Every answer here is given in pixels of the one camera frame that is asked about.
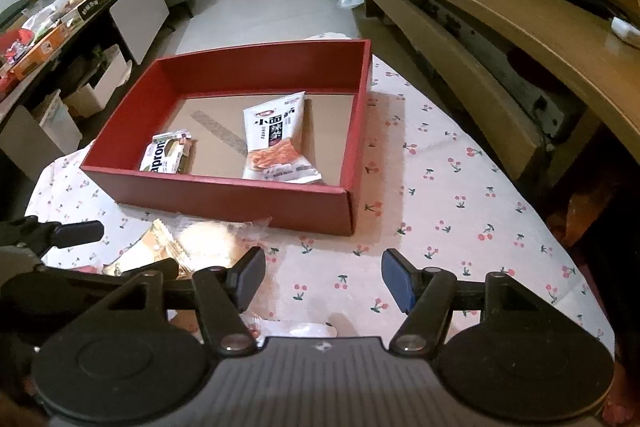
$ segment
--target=wafer package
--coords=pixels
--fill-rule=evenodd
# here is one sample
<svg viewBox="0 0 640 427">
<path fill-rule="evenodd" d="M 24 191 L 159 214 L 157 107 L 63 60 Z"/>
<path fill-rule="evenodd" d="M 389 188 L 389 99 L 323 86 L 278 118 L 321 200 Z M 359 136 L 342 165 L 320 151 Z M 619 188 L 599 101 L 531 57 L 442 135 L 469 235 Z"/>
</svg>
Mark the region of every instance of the wafer package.
<svg viewBox="0 0 640 427">
<path fill-rule="evenodd" d="M 300 152 L 304 110 L 304 91 L 244 110 L 248 155 L 243 178 L 302 184 L 322 180 Z"/>
<path fill-rule="evenodd" d="M 174 239 L 164 223 L 156 219 L 142 237 L 116 261 L 104 267 L 102 273 L 120 276 L 128 270 L 162 261 L 162 259 L 173 258 L 179 266 L 178 276 L 186 277 L 191 271 L 180 263 L 180 259 L 185 255 L 181 245 Z"/>
<path fill-rule="evenodd" d="M 164 174 L 188 171 L 191 133 L 186 129 L 156 134 L 146 147 L 140 170 Z"/>
</svg>

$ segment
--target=red cardboard box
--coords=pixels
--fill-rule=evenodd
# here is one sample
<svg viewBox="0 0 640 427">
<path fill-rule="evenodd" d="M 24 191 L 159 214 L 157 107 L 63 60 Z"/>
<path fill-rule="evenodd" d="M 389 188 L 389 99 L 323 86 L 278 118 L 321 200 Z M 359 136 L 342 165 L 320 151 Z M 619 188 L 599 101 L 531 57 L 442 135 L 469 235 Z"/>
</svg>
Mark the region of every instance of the red cardboard box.
<svg viewBox="0 0 640 427">
<path fill-rule="evenodd" d="M 351 235 L 371 51 L 366 40 L 298 41 L 160 58 L 122 100 L 81 169 L 118 203 Z M 304 90 L 303 153 L 325 185 L 243 180 L 242 110 Z M 138 170 L 151 137 L 188 129 L 190 174 Z"/>
</svg>

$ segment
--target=snack package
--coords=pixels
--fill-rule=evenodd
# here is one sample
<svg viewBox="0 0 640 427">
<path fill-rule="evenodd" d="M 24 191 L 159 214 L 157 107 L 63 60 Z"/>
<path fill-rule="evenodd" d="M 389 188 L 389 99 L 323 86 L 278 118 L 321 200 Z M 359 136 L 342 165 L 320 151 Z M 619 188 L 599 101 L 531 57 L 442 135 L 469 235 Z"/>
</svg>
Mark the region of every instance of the snack package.
<svg viewBox="0 0 640 427">
<path fill-rule="evenodd" d="M 208 221 L 178 216 L 174 235 L 180 244 L 178 263 L 189 273 L 209 266 L 231 268 L 251 246 L 260 241 L 269 219 L 253 223 Z"/>
<path fill-rule="evenodd" d="M 269 321 L 252 312 L 240 315 L 244 325 L 254 336 L 258 347 L 262 347 L 267 337 L 311 337 L 316 339 L 335 338 L 337 330 L 333 326 L 297 321 Z"/>
<path fill-rule="evenodd" d="M 151 224 L 151 228 L 116 261 L 106 266 L 102 273 L 119 277 L 127 270 L 140 268 L 169 257 L 174 258 L 180 264 L 180 259 L 184 257 L 184 252 L 164 223 L 156 219 Z M 185 277 L 189 274 L 189 271 L 180 264 L 178 273 L 179 277 Z"/>
<path fill-rule="evenodd" d="M 297 92 L 244 110 L 249 154 L 242 178 L 313 183 L 320 172 L 301 153 L 305 92 Z"/>
<path fill-rule="evenodd" d="M 187 172 L 191 133 L 186 129 L 156 134 L 146 147 L 141 171 L 175 174 Z"/>
</svg>

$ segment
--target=tablecloth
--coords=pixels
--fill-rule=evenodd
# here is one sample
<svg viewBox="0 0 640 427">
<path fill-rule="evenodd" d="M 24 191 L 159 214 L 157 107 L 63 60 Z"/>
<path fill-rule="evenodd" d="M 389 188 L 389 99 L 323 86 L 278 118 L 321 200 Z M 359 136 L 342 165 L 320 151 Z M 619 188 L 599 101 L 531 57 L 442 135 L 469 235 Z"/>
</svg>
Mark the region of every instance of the tablecloth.
<svg viewBox="0 0 640 427">
<path fill-rule="evenodd" d="M 372 84 L 355 234 L 266 229 L 253 243 L 264 248 L 268 268 L 250 310 L 265 319 L 330 323 L 342 336 L 376 335 L 387 344 L 405 315 L 382 281 L 380 257 L 397 248 L 417 267 L 438 266 L 463 280 L 507 272 L 613 352 L 613 331 L 585 278 L 491 158 L 377 57 Z M 53 248 L 49 266 L 111 263 L 155 217 L 172 219 L 114 203 L 79 170 L 87 151 L 44 170 L 26 215 L 62 223 L 99 219 L 104 238 Z M 455 312 L 451 331 L 478 320 L 477 311 Z"/>
</svg>

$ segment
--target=wooden tv stand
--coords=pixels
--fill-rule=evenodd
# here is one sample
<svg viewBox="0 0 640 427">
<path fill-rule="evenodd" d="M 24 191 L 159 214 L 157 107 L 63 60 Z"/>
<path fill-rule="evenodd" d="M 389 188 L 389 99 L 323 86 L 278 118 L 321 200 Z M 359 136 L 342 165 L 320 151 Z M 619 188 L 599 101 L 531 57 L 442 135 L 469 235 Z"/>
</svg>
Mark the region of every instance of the wooden tv stand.
<svg viewBox="0 0 640 427">
<path fill-rule="evenodd" d="M 408 0 L 371 0 L 438 70 L 512 179 L 541 152 L 542 136 L 506 90 L 438 23 Z M 547 172 L 554 185 L 602 123 L 640 161 L 640 51 L 565 0 L 445 0 L 527 52 L 588 107 Z"/>
</svg>

